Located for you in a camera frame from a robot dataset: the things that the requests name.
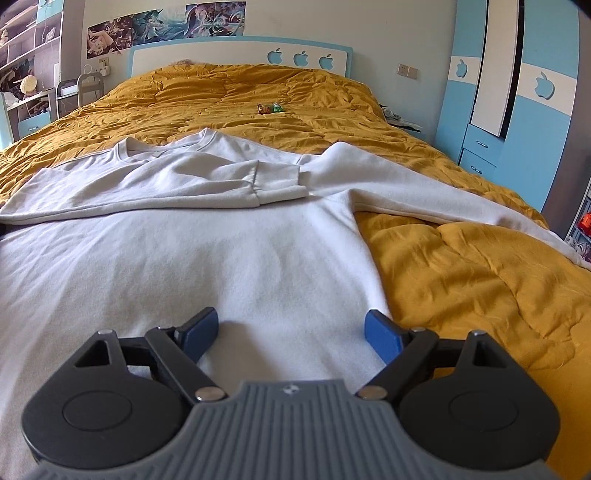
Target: apple logo cutout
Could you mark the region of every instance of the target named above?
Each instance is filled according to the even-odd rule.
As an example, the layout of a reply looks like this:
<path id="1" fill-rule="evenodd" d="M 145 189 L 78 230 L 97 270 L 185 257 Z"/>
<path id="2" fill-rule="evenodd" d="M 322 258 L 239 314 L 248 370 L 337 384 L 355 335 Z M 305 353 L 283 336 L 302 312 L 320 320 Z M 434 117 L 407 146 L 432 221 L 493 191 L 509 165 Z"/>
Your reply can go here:
<path id="1" fill-rule="evenodd" d="M 554 84 L 548 80 L 548 77 L 544 74 L 544 72 L 540 72 L 540 75 L 542 75 L 542 77 L 536 77 L 535 79 L 536 82 L 538 82 L 538 85 L 534 89 L 534 92 L 538 97 L 542 97 L 545 100 L 550 100 L 554 95 Z"/>
<path id="2" fill-rule="evenodd" d="M 318 65 L 320 65 L 320 68 L 323 70 L 332 70 L 332 61 L 333 59 L 330 56 L 330 53 L 326 56 L 326 57 L 320 57 L 320 60 L 318 61 Z"/>
<path id="3" fill-rule="evenodd" d="M 281 54 L 282 51 L 280 48 L 276 49 L 275 51 L 270 51 L 267 54 L 267 60 L 269 61 L 269 63 L 272 63 L 273 65 L 279 65 L 283 59 L 281 58 Z"/>
<path id="4" fill-rule="evenodd" d="M 457 64 L 456 76 L 464 78 L 466 73 L 468 73 L 468 65 L 466 65 L 462 59 L 460 59 L 460 63 Z"/>
<path id="5" fill-rule="evenodd" d="M 308 54 L 305 50 L 302 53 L 296 53 L 294 55 L 294 63 L 298 67 L 305 67 L 308 65 Z"/>

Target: small package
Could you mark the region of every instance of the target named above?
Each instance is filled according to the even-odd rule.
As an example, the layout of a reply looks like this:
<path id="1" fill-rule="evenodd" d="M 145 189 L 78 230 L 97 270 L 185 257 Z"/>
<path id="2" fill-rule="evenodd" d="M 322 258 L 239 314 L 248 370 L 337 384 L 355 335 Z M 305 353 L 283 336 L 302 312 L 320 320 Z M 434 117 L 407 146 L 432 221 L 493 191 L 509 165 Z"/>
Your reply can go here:
<path id="1" fill-rule="evenodd" d="M 283 111 L 283 108 L 279 103 L 273 103 L 273 105 L 261 105 L 258 104 L 259 113 L 264 115 L 265 113 L 279 113 Z"/>

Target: white headboard panel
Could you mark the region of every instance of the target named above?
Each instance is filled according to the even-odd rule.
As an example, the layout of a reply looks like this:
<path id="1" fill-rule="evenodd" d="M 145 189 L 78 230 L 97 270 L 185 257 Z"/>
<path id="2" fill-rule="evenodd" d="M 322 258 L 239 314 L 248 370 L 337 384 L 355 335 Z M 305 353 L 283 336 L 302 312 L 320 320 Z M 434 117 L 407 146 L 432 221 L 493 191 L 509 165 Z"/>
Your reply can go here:
<path id="1" fill-rule="evenodd" d="M 280 64 L 325 69 L 349 77 L 350 47 L 275 37 L 201 37 L 138 45 L 129 51 L 130 77 L 189 59 L 214 64 Z"/>

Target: poster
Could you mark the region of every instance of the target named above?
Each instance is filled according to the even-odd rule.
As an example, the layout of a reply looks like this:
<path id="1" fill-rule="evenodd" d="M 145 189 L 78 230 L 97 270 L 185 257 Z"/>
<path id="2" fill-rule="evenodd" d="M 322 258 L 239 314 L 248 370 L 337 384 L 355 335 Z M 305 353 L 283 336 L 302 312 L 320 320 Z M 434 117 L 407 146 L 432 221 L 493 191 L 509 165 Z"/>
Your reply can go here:
<path id="1" fill-rule="evenodd" d="M 88 29 L 86 58 L 131 48 L 131 15 L 115 18 Z"/>
<path id="2" fill-rule="evenodd" d="M 159 41 L 243 35 L 246 2 L 212 2 L 147 10 L 88 28 L 86 58 Z"/>
<path id="3" fill-rule="evenodd" d="M 242 35 L 245 13 L 246 2 L 187 5 L 186 38 Z"/>

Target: metal screw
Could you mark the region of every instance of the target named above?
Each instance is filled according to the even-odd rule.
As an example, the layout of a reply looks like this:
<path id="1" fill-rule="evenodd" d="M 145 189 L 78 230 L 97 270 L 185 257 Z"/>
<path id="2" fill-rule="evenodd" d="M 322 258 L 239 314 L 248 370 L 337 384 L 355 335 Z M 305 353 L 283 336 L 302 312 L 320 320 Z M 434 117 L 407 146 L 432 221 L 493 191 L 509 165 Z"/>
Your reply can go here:
<path id="1" fill-rule="evenodd" d="M 226 393 L 219 387 L 203 387 L 195 392 L 195 398 L 199 401 L 218 401 L 226 396 Z"/>
<path id="2" fill-rule="evenodd" d="M 357 392 L 357 396 L 363 400 L 383 400 L 388 396 L 388 390 L 378 385 L 365 385 Z"/>
<path id="3" fill-rule="evenodd" d="M 297 385 L 291 384 L 291 385 L 286 385 L 285 387 L 282 388 L 283 393 L 289 396 L 295 395 L 300 391 L 300 387 L 298 387 Z"/>

